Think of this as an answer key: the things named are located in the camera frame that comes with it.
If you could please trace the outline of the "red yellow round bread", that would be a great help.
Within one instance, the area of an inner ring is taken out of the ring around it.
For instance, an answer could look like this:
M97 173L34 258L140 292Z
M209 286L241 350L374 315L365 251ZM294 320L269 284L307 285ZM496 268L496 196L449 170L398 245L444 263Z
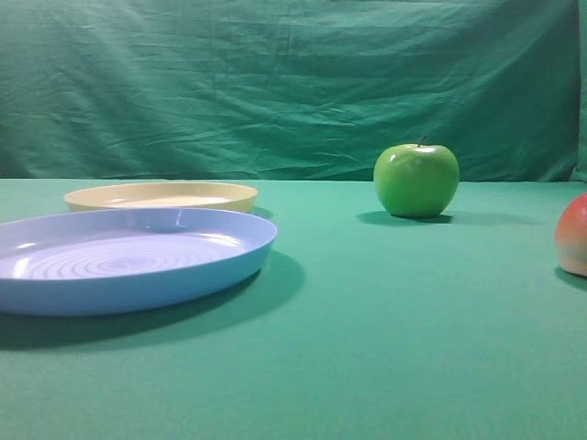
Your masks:
M562 212L554 233L560 267L586 277L586 194L572 200Z

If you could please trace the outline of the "yellow plastic plate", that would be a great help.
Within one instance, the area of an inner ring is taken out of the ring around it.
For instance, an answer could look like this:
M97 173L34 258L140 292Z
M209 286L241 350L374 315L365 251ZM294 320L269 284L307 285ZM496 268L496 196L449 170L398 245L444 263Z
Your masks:
M255 188L235 183L166 181L106 185L66 193L72 212L152 207L211 208L247 213L255 202Z

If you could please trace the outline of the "blue plastic plate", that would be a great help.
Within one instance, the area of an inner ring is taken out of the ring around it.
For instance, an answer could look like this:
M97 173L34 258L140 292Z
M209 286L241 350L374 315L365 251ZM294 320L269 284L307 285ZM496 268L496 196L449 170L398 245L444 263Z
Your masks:
M260 270L278 229L204 208L125 208L1 225L1 309L97 316L223 291Z

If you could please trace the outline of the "green table cloth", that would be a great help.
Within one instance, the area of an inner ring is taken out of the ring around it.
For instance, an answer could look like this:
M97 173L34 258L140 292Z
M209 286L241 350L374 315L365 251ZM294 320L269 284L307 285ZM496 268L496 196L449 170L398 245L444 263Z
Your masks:
M583 439L580 182L463 183L435 221L367 182L258 181L262 272L119 316L1 318L4 439Z

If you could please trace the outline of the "green apple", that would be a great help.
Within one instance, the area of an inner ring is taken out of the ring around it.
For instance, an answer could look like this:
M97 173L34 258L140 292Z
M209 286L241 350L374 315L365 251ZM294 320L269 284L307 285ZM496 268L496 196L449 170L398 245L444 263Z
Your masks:
M421 139L383 151L374 165L373 183L390 215L432 218L452 201L460 183L460 166L450 149Z

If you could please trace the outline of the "green backdrop cloth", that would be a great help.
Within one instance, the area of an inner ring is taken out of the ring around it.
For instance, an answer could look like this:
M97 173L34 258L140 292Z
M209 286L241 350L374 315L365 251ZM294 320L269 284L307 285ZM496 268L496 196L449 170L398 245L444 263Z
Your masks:
M584 180L586 4L1 4L5 178L365 181L421 139Z

